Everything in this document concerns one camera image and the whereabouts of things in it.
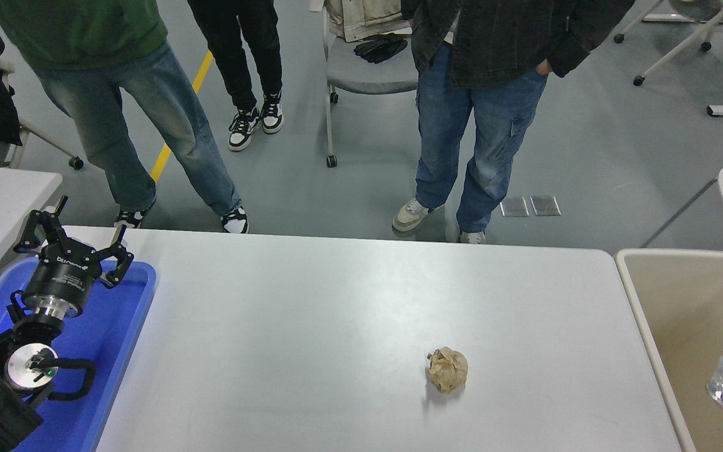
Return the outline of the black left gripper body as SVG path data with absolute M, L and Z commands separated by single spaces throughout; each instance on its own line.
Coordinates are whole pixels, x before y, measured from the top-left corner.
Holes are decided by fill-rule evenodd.
M 102 274 L 95 252 L 80 242 L 72 242 L 69 247 L 59 243 L 44 246 L 38 255 L 38 266 L 23 290 L 24 305 L 35 308 L 38 301 L 51 296 L 75 308 L 85 307 L 95 279 Z

